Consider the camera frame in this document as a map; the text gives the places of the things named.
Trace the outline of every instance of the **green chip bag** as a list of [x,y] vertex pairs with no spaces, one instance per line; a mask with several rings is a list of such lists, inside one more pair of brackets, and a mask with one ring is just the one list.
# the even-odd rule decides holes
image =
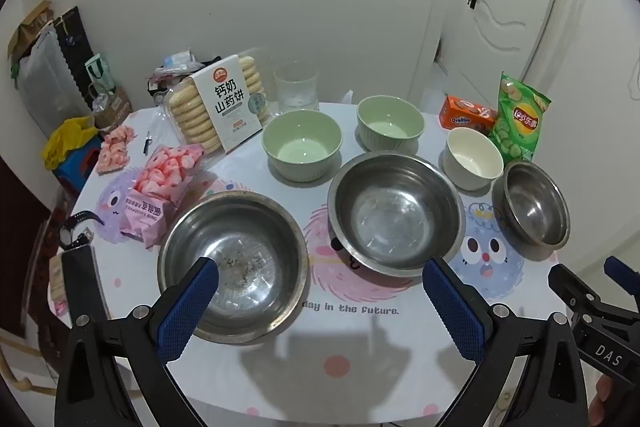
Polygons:
[[542,115],[551,100],[506,74],[500,79],[498,119],[489,139],[502,154],[504,164],[533,159],[540,137]]

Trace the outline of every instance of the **stainless steel bowl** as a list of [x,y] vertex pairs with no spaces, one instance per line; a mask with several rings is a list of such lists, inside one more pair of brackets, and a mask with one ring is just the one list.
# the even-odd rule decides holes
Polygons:
[[194,333],[224,344],[277,328],[302,295],[305,239],[293,217],[261,194],[232,190],[199,201],[169,230],[158,258],[158,284],[177,283],[200,258],[218,265],[220,286]]
[[569,209],[554,181],[537,165],[511,162],[502,178],[511,228],[525,241],[559,249],[569,240]]
[[418,277],[431,257],[453,256],[465,235],[465,209],[451,181],[430,163],[398,152],[357,156],[329,188],[329,221],[364,266]]

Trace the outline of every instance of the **cartoon tablecloth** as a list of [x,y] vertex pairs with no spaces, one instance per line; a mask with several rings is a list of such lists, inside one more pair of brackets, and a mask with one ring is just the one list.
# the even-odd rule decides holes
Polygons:
[[[342,129],[341,163],[363,153],[355,134],[355,106],[323,103],[321,110]],[[114,228],[130,179],[144,165],[142,150],[154,111],[139,111],[126,122],[138,135],[128,147],[130,168],[100,177],[92,173],[74,210],[94,210],[105,220],[99,229],[89,226],[97,232],[93,245],[111,317],[123,317],[159,297],[158,247],[145,250],[133,239],[123,240]],[[435,115],[425,118],[418,155],[437,164],[447,131]],[[170,127],[162,127],[161,134],[155,144],[177,144]],[[308,247],[308,293],[284,328],[244,346],[191,337],[180,359],[168,367],[187,397],[261,417],[325,424],[431,415],[435,420],[474,365],[458,354],[419,279],[380,275],[331,248],[330,181],[330,176],[305,185],[283,180],[268,165],[259,135],[198,177],[183,204],[240,188],[273,198],[293,215]],[[450,261],[460,279],[519,315],[546,319],[564,311],[546,284],[555,255],[525,259],[517,241],[505,237],[490,193],[462,194],[462,200],[466,233]],[[68,315],[62,318],[69,324]]]

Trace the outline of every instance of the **human hand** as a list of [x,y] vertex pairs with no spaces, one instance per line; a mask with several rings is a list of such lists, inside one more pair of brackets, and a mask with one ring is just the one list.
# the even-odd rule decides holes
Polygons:
[[602,375],[596,384],[596,396],[589,406],[589,425],[596,427],[604,420],[604,402],[611,394],[613,380]]

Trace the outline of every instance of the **pink snack bag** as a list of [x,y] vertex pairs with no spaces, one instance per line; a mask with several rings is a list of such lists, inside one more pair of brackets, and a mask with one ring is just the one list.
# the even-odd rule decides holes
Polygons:
[[127,193],[120,230],[141,239],[146,248],[158,244],[203,154],[199,144],[158,146]]

